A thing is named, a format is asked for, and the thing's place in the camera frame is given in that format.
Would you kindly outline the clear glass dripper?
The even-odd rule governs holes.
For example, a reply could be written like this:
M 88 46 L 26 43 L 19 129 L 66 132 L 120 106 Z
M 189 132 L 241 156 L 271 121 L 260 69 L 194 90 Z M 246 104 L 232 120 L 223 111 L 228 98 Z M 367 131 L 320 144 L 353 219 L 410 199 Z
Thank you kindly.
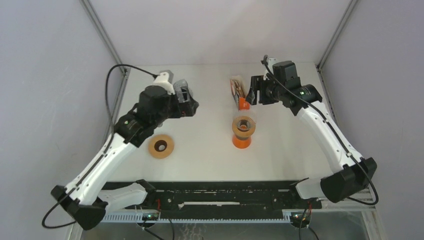
M 256 113 L 252 110 L 242 109 L 238 110 L 233 114 L 234 121 L 247 120 L 249 123 L 256 123 L 257 116 Z

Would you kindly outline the orange glass carafe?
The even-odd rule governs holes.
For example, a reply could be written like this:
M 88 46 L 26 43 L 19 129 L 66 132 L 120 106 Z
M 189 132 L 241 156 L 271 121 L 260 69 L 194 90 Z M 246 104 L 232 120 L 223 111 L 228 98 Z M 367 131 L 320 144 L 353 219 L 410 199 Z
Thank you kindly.
M 252 133 L 248 135 L 233 134 L 232 143 L 238 149 L 246 149 L 251 145 Z

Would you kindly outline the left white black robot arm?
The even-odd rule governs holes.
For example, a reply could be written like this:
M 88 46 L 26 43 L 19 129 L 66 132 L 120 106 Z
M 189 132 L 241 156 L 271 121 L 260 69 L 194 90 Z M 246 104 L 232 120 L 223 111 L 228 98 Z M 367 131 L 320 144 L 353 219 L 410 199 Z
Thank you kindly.
M 109 212 L 133 205 L 153 207 L 155 188 L 144 179 L 127 186 L 104 190 L 116 169 L 167 119 L 195 115 L 199 103 L 188 86 L 177 86 L 174 93 L 150 85 L 139 95 L 139 101 L 113 126 L 108 142 L 86 168 L 67 185 L 56 185 L 51 195 L 83 230 L 96 227 Z

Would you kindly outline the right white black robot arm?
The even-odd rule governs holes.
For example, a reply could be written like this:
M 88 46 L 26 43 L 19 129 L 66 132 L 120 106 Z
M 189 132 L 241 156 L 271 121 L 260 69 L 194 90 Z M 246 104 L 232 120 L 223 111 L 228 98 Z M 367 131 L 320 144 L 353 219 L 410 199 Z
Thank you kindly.
M 278 61 L 265 55 L 261 64 L 266 71 L 251 77 L 246 101 L 253 106 L 281 102 L 290 109 L 308 127 L 332 171 L 327 176 L 296 182 L 289 194 L 289 203 L 302 208 L 309 199 L 326 198 L 333 203 L 348 199 L 367 206 L 376 205 L 379 195 L 372 182 L 376 161 L 372 157 L 364 158 L 347 140 L 316 87 L 301 83 L 296 64 L 291 60 Z

